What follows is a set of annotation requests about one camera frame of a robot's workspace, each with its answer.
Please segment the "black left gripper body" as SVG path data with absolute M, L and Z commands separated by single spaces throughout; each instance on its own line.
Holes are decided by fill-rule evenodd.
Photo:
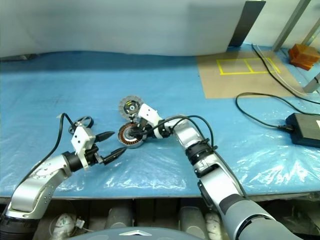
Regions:
M 99 154 L 99 148 L 96 144 L 93 144 L 90 149 L 85 150 L 84 157 L 90 167 L 95 164 L 103 163 L 103 158 Z

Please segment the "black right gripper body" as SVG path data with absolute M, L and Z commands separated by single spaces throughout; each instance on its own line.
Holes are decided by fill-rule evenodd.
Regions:
M 137 125 L 137 136 L 138 137 L 153 137 L 152 125 L 144 118 L 140 118 Z

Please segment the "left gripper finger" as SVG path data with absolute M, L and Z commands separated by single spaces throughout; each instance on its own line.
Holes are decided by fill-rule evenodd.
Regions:
M 99 133 L 95 136 L 94 142 L 95 143 L 103 142 L 108 138 L 110 138 L 114 133 L 115 133 L 114 131 L 105 131 L 105 132 Z
M 117 158 L 119 158 L 125 151 L 127 150 L 127 147 L 120 147 L 114 151 L 112 151 L 110 153 L 110 155 L 108 156 L 105 156 L 103 159 L 102 159 L 102 163 L 104 165 L 107 165 L 113 161 L 115 161 Z

